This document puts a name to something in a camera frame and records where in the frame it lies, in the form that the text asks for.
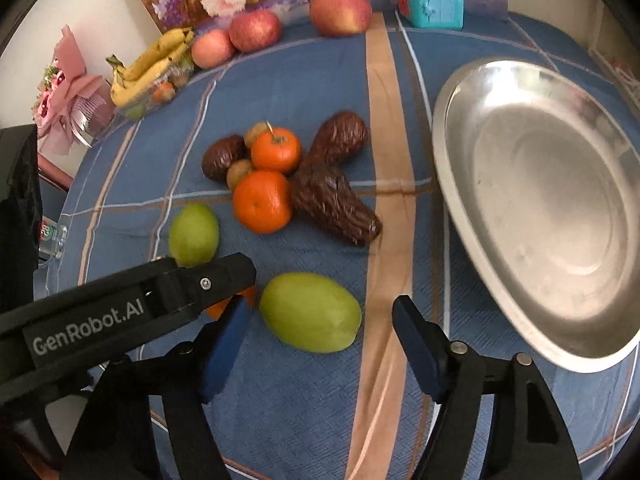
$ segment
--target banana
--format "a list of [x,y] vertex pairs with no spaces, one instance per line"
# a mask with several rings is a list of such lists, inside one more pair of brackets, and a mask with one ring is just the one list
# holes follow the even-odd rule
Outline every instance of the banana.
[[124,107],[134,101],[139,95],[158,79],[176,60],[183,56],[189,48],[188,43],[181,43],[168,56],[153,63],[136,81],[127,82],[122,77],[122,63],[115,56],[107,59],[113,68],[113,83],[111,84],[111,100],[117,107]]
[[191,43],[194,36],[195,33],[191,27],[168,30],[145,50],[131,66],[124,69],[122,78],[126,81],[135,81],[141,78],[154,63],[166,57],[181,43]]
[[135,81],[127,81],[126,79],[124,79],[122,77],[122,73],[127,69],[122,62],[115,56],[115,54],[112,54],[111,57],[107,58],[107,63],[109,63],[111,65],[111,67],[113,68],[114,72],[113,72],[113,78],[114,80],[116,79],[116,74],[118,75],[119,80],[122,82],[122,86],[124,86],[124,88],[131,88],[134,84]]

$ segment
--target black bag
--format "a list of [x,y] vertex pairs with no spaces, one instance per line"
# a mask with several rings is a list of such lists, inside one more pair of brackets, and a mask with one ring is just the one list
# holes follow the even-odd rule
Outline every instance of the black bag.
[[33,301],[42,197],[34,124],[0,130],[0,313]]

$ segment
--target metal bolt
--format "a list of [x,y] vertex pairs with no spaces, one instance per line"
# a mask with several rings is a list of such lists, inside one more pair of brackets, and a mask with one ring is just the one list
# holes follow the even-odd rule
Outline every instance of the metal bolt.
[[529,366],[533,362],[533,359],[526,354],[520,353],[516,355],[516,361],[522,366]]
[[466,351],[469,350],[469,347],[465,345],[462,341],[454,341],[451,343],[451,351],[454,354],[463,355],[466,354]]

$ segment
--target wall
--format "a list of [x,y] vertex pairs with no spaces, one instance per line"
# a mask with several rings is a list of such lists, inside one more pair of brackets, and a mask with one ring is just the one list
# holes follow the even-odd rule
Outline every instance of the wall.
[[[89,72],[110,76],[104,58],[136,59],[160,35],[140,0],[38,0],[0,57],[0,127],[31,122],[31,105],[60,29],[69,25]],[[69,156],[47,155],[75,175],[85,153],[76,144]]]
[[[509,10],[555,25],[585,48],[596,20],[597,0],[509,0]],[[633,48],[613,15],[605,8],[598,49],[608,59],[624,60],[640,75],[640,53]]]
[[[551,23],[587,46],[595,1],[509,0],[509,4],[514,12]],[[140,0],[39,0],[0,58],[0,126],[31,121],[36,85],[65,24],[76,35],[89,71],[104,76],[109,75],[105,56],[117,54],[124,63],[131,62],[159,35]],[[600,44],[607,56],[630,62],[640,74],[638,53],[608,12]],[[51,160],[75,174],[83,155],[84,149],[75,146],[70,156]]]

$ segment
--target metal bowl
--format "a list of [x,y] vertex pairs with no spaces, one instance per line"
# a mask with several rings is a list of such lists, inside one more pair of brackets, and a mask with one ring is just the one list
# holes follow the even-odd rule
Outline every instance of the metal bowl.
[[575,372],[620,362],[640,339],[640,163],[578,85],[514,60],[465,66],[434,112],[440,185],[504,315]]

